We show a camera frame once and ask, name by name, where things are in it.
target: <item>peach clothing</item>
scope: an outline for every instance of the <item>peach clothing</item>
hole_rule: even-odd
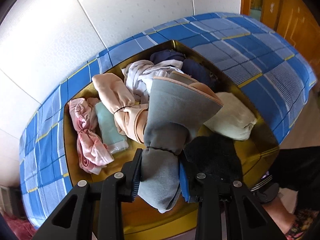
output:
[[[99,174],[101,168],[114,159],[108,152],[107,145],[94,133],[98,125],[94,105],[98,98],[73,99],[69,102],[69,112],[73,127],[78,133],[77,152],[79,166],[87,173]]]
[[[135,99],[121,78],[105,73],[92,77],[101,102],[114,115],[118,132],[143,143],[143,130],[147,123],[148,104],[135,105]]]

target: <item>gold box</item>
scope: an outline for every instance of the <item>gold box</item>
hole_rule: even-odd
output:
[[[122,61],[108,70],[107,73],[114,73],[123,79],[122,68],[135,61],[149,59],[152,53],[164,49],[174,49],[181,52],[187,58],[191,58],[209,69],[219,80],[217,89],[233,93],[256,116],[257,123],[252,129],[250,138],[246,141],[234,141],[237,155],[242,164],[244,182],[249,188],[253,187],[270,168],[279,152],[279,146],[272,131],[247,96],[214,64],[178,41],[167,41]],[[80,97],[99,97],[92,82],[72,99]],[[144,145],[131,141],[132,149],[115,154],[114,162],[103,168],[99,175],[88,174],[79,167],[76,150],[77,133],[72,125],[68,104],[64,107],[63,118],[65,153],[72,185],[76,185],[81,179],[89,182],[104,180],[107,176],[120,171],[125,162],[132,160],[137,148],[144,148]],[[202,126],[199,131],[199,135],[209,135],[210,133],[212,132],[205,126]],[[122,213],[126,239],[158,240],[175,236],[194,228],[196,226],[197,204],[188,204],[180,196],[172,210],[160,214],[156,209],[137,197],[134,203],[122,203]]]

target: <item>blue checkered blanket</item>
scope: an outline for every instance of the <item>blue checkered blanket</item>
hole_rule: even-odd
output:
[[[39,107],[20,139],[20,182],[30,222],[42,225],[71,190],[63,144],[64,105],[91,78],[128,57],[178,40],[206,57],[248,96],[279,143],[288,134],[316,77],[286,40],[255,19],[208,13],[168,22],[98,53]]]

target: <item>wooden cabinet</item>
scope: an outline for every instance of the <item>wooden cabinet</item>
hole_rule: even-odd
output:
[[[320,27],[302,0],[263,0],[261,22],[292,44],[320,79]]]

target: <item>screw head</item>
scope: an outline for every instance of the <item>screw head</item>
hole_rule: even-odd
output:
[[[85,185],[87,185],[87,181],[84,180],[84,179],[82,179],[82,180],[80,180],[80,181],[78,182],[78,186],[79,186],[79,187],[84,187]]]
[[[122,172],[116,172],[115,173],[115,178],[116,179],[121,179],[123,177],[123,173]]]
[[[241,187],[241,186],[242,186],[242,183],[241,183],[241,181],[239,181],[239,180],[235,180],[235,181],[233,182],[233,186],[235,186],[235,187]]]
[[[197,174],[197,178],[198,179],[204,179],[206,177],[206,175],[203,173],[203,172],[199,172],[198,174]]]

